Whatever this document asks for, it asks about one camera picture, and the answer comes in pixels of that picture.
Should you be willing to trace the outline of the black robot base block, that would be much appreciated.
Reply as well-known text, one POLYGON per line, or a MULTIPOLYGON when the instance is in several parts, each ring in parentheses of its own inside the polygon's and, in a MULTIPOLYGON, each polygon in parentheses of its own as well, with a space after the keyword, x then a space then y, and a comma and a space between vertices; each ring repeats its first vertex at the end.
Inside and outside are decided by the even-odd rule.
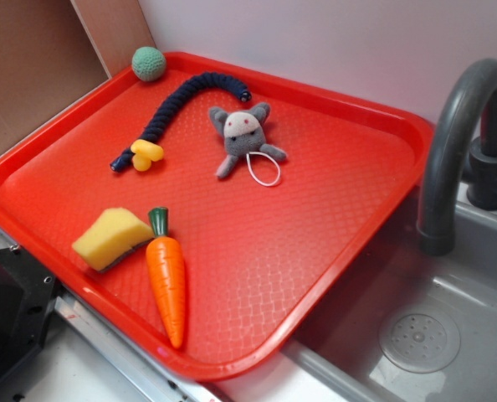
POLYGON ((28 251, 0 249, 0 385, 42 351, 58 290, 28 251))

